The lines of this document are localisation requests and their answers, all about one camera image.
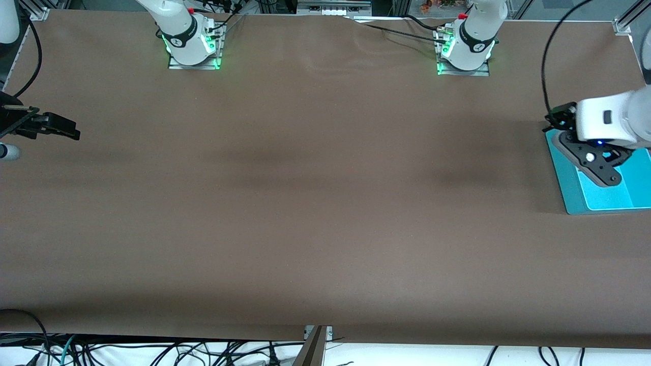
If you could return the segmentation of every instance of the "brown table surface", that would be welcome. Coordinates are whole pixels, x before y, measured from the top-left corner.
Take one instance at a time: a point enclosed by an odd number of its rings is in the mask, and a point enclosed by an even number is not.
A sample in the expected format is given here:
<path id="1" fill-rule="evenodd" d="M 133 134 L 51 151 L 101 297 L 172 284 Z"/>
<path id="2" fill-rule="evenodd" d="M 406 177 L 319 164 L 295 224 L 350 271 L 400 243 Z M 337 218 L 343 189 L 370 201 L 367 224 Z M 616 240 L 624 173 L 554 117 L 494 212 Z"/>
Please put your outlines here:
<path id="1" fill-rule="evenodd" d="M 552 23 L 505 23 L 490 77 L 339 17 L 246 17 L 214 72 L 166 69 L 144 12 L 36 26 L 21 99 L 81 140 L 5 139 L 2 307 L 60 333 L 651 346 L 651 213 L 564 212 Z M 610 23 L 564 25 L 548 75 L 554 105 L 643 85 Z"/>

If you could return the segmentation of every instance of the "blue tray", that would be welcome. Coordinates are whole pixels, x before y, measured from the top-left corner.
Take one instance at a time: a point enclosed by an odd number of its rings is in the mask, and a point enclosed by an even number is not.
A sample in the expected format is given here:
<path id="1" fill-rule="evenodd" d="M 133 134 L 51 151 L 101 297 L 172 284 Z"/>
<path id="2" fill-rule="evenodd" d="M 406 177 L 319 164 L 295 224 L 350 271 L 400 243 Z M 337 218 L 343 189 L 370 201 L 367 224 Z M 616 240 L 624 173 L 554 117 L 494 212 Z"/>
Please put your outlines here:
<path id="1" fill-rule="evenodd" d="M 604 188 L 593 183 L 552 145 L 551 138 L 559 133 L 552 130 L 546 137 L 568 214 L 614 214 L 651 209 L 651 154 L 647 149 L 636 150 L 626 163 L 615 168 L 622 175 L 619 185 Z"/>

